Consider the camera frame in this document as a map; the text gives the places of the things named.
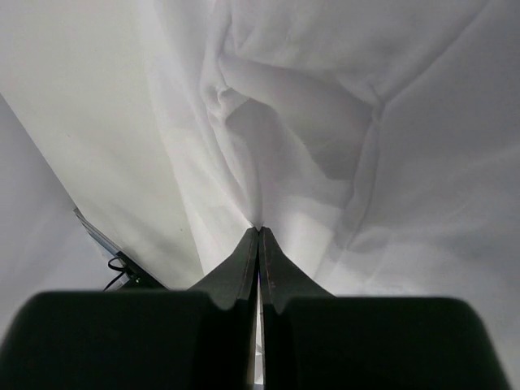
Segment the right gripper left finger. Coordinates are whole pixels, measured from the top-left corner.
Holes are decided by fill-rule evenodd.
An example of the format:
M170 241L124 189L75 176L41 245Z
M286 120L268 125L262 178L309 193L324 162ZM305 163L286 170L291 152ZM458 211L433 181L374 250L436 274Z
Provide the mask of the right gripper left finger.
M205 293L221 310L232 309L238 301L249 301L257 287L258 230L245 231L231 255L188 292Z

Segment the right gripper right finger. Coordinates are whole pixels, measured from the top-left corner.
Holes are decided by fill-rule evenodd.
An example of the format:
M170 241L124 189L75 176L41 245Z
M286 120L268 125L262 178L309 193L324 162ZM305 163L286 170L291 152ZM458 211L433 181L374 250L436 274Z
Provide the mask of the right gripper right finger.
M259 231L258 255L262 304L276 314L282 314L292 299L334 297L285 255L270 228Z

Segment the white t shirt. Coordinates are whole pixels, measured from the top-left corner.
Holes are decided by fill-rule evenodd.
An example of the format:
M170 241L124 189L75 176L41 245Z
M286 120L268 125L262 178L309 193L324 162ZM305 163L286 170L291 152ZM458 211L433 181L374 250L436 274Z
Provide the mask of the white t shirt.
M516 1L152 1L202 268L248 226L336 293L519 288Z

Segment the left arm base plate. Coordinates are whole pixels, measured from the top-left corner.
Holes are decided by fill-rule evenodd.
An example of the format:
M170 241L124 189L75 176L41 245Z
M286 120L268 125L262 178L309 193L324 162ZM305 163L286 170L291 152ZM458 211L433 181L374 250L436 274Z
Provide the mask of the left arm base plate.
M123 258L111 258L107 266L110 270L116 271L118 275L111 280L103 289L105 291L115 291L120 289L164 289L164 287L153 277L144 271L139 271L137 266L128 265Z

